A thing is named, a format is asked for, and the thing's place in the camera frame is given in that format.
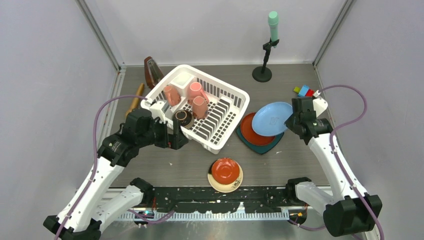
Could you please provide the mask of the brown ceramic bowl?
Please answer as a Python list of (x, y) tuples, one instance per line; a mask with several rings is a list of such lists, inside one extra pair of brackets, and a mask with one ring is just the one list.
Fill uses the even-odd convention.
[(195, 118), (193, 117), (192, 113), (185, 109), (177, 110), (173, 115), (173, 119), (177, 119), (180, 123), (180, 126), (186, 129), (190, 129), (195, 122)]

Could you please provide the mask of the light blue plate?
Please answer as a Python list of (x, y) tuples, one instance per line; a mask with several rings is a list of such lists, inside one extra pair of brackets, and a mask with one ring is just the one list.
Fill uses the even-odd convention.
[(253, 131), (264, 137), (273, 137), (284, 133), (288, 128), (285, 121), (292, 115), (292, 105), (287, 102), (272, 102), (263, 106), (252, 119)]

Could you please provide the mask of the white mug pink handle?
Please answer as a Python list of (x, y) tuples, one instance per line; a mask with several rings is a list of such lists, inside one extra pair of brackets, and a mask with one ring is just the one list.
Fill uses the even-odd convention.
[(192, 114), (196, 119), (204, 119), (208, 115), (208, 104), (203, 97), (197, 96), (194, 98)]

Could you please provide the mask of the white plastic dish rack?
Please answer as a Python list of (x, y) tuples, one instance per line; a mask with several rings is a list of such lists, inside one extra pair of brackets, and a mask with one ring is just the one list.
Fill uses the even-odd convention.
[(173, 119), (187, 111), (192, 120), (181, 120), (189, 139), (218, 154), (242, 119), (250, 103), (248, 93), (190, 65), (171, 70), (147, 94), (140, 106), (173, 129)]

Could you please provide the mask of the pink mug with handle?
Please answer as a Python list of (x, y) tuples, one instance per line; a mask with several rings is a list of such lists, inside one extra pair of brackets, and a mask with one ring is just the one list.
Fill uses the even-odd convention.
[(165, 94), (166, 100), (171, 107), (178, 105), (181, 102), (181, 96), (178, 90), (172, 86), (167, 85), (163, 88), (163, 92)]

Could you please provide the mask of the pink cup white inside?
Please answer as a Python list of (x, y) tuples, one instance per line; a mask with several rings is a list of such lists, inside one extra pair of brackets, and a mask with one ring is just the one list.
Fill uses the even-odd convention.
[(187, 98), (188, 103), (192, 106), (194, 103), (195, 97), (202, 97), (205, 99), (206, 103), (209, 104), (209, 98), (206, 95), (206, 92), (204, 91), (204, 88), (201, 83), (199, 82), (193, 82), (189, 85), (189, 88), (187, 90)]

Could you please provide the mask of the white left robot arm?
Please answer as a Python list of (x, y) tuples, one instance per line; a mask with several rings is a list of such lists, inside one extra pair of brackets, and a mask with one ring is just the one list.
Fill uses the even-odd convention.
[(43, 226), (56, 239), (98, 240), (103, 231), (130, 208), (148, 207), (154, 199), (153, 186), (139, 177), (106, 204), (99, 203), (141, 148), (154, 145), (178, 150), (188, 143), (180, 121), (173, 119), (172, 125), (173, 132), (169, 133), (167, 122), (153, 117), (151, 111), (144, 108), (129, 113), (119, 131), (103, 140), (90, 173), (72, 200), (58, 215), (47, 216)]

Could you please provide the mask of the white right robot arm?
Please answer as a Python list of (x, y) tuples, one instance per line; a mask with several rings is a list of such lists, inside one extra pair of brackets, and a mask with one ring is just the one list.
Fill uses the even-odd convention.
[(319, 98), (293, 98), (286, 127), (299, 136), (318, 159), (330, 184), (331, 194), (308, 177), (289, 179), (285, 198), (291, 205), (305, 203), (322, 215), (324, 226), (334, 237), (369, 232), (376, 225), (383, 203), (370, 195), (350, 169), (330, 122), (319, 118)]

